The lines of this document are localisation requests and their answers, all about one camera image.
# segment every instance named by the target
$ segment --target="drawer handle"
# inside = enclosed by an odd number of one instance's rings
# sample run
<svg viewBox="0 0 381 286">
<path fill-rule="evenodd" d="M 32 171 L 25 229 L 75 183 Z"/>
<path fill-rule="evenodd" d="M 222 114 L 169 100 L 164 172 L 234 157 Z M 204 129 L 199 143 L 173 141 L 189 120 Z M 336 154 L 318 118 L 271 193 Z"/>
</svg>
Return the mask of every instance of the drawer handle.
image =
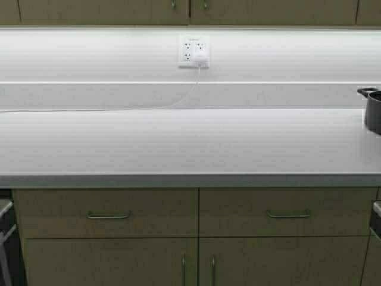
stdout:
<svg viewBox="0 0 381 286">
<path fill-rule="evenodd" d="M 311 217 L 311 210 L 304 210 L 301 214 L 280 214 L 280 213 L 273 213 L 271 210 L 266 211 L 267 216 L 272 219 L 308 219 Z"/>
<path fill-rule="evenodd" d="M 129 210 L 128 214 L 94 214 L 88 212 L 88 219 L 128 219 L 132 212 Z"/>
<path fill-rule="evenodd" d="M 216 286 L 216 258 L 212 256 L 212 279 L 211 286 Z"/>
<path fill-rule="evenodd" d="M 185 255 L 181 257 L 181 286 L 185 286 Z"/>
</svg>

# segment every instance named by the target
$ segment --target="cabinet door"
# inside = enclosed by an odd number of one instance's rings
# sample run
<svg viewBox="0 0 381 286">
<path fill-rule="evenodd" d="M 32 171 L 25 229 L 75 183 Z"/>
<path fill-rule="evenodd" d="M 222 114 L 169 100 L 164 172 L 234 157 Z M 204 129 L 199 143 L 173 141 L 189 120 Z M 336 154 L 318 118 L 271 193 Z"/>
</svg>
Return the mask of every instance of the cabinet door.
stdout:
<svg viewBox="0 0 381 286">
<path fill-rule="evenodd" d="M 192 238 L 28 240 L 25 251 L 30 286 L 196 286 Z"/>
<path fill-rule="evenodd" d="M 360 0 L 357 24 L 369 26 L 381 25 L 381 1 Z"/>
<path fill-rule="evenodd" d="M 24 24 L 186 24 L 189 20 L 188 0 L 19 1 Z"/>
<path fill-rule="evenodd" d="M 367 237 L 203 238 L 200 286 L 359 286 L 366 244 Z"/>
<path fill-rule="evenodd" d="M 193 24 L 353 25 L 357 10 L 357 0 L 194 0 L 191 3 Z"/>
<path fill-rule="evenodd" d="M 381 283 L 381 240 L 370 238 L 362 286 L 375 286 Z"/>
<path fill-rule="evenodd" d="M 1 0 L 0 24 L 18 24 L 19 21 L 17 0 Z"/>
</svg>

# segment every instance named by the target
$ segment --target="upper cabinet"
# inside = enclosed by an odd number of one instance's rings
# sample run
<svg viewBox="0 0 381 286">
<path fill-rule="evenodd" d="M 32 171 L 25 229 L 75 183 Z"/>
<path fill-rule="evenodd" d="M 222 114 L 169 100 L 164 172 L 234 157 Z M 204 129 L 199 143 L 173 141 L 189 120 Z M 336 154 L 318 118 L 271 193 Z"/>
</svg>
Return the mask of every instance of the upper cabinet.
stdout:
<svg viewBox="0 0 381 286">
<path fill-rule="evenodd" d="M 166 25 L 189 22 L 188 0 L 19 1 L 23 24 Z"/>
<path fill-rule="evenodd" d="M 358 25 L 381 25 L 381 1 L 360 0 L 357 16 Z"/>
<path fill-rule="evenodd" d="M 357 0 L 193 0 L 191 6 L 192 24 L 353 25 Z"/>
<path fill-rule="evenodd" d="M 19 24 L 17 0 L 0 1 L 0 24 Z"/>
<path fill-rule="evenodd" d="M 377 26 L 380 0 L 1 0 L 0 24 Z"/>
</svg>

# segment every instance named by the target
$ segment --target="cooking pot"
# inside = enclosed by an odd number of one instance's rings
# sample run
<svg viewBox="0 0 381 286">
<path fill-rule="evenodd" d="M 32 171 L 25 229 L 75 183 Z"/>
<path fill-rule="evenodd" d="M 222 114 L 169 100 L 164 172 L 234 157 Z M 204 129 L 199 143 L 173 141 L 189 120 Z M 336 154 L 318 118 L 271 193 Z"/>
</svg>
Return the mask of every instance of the cooking pot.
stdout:
<svg viewBox="0 0 381 286">
<path fill-rule="evenodd" d="M 369 130 L 381 134 L 381 91 L 377 88 L 360 88 L 357 92 L 368 99 L 365 125 Z"/>
</svg>

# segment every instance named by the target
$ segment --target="electrical outlet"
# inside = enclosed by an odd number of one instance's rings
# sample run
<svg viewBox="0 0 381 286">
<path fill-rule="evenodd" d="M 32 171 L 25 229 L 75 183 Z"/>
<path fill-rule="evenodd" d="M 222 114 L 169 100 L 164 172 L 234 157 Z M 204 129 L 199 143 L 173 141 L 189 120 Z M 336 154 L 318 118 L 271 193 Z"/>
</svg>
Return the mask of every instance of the electrical outlet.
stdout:
<svg viewBox="0 0 381 286">
<path fill-rule="evenodd" d="M 186 35 L 179 38 L 179 67 L 209 67 L 208 36 Z"/>
</svg>

